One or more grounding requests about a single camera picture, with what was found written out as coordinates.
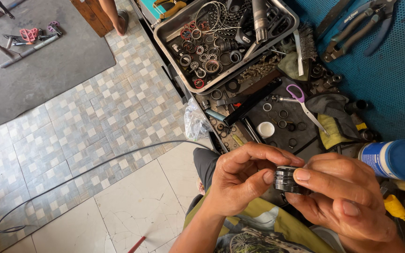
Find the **blue can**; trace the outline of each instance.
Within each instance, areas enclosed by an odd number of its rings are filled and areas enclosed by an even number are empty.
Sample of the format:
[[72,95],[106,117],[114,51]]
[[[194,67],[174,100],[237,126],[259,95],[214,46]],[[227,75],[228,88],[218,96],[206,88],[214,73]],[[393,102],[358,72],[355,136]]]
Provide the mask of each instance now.
[[405,139],[369,143],[360,150],[359,160],[378,176],[405,181]]

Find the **green shirt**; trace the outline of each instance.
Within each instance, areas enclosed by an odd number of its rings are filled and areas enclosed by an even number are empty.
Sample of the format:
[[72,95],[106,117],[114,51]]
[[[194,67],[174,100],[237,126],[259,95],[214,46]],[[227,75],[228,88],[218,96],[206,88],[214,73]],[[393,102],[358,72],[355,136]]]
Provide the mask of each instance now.
[[[209,190],[185,218],[184,228],[200,209]],[[261,198],[252,200],[238,215],[224,221],[217,253],[335,253],[327,243],[295,217]]]

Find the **plastic bag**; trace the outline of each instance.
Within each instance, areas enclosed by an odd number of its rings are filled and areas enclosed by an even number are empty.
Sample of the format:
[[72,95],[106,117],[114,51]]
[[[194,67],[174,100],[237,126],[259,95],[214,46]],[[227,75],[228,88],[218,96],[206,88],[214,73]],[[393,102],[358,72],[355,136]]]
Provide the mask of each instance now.
[[193,141],[209,137],[210,123],[204,117],[198,103],[191,98],[184,114],[185,135]]

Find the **purple-handled scissors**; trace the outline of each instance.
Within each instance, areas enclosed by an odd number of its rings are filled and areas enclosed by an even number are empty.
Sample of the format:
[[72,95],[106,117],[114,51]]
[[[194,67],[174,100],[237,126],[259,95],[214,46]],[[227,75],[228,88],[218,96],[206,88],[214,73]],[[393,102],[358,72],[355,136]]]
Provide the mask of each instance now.
[[[290,91],[291,86],[295,86],[296,88],[299,89],[299,91],[301,92],[301,97],[300,98],[298,98],[298,96],[296,96],[293,92]],[[304,103],[305,98],[304,98],[304,92],[302,92],[302,89],[299,86],[295,85],[295,84],[290,84],[289,86],[287,86],[287,91],[290,93],[290,95],[292,95],[292,97],[294,99],[296,99],[301,104],[302,110],[306,113],[307,117],[309,117],[312,120],[312,122],[315,123],[315,125],[317,127],[319,127],[329,137],[330,136],[329,133],[318,122],[317,118],[315,118],[315,116],[311,112],[309,112],[309,110],[307,109],[306,104]]]

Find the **blue pegboard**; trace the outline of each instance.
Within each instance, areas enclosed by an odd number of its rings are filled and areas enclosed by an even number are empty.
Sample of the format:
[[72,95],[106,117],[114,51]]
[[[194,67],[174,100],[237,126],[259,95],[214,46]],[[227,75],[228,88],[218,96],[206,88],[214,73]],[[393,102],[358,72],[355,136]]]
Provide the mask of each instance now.
[[[302,9],[302,22],[317,27],[338,0],[295,0]],[[365,3],[357,0],[348,13]],[[372,129],[377,130],[385,141],[405,138],[405,0],[395,4],[394,22],[388,37],[379,51],[364,57],[363,51],[375,38],[380,26],[350,49],[349,54],[330,62],[327,66],[334,73],[344,75],[340,90],[353,99],[363,99],[371,108],[361,117]],[[335,26],[318,46],[321,55]]]

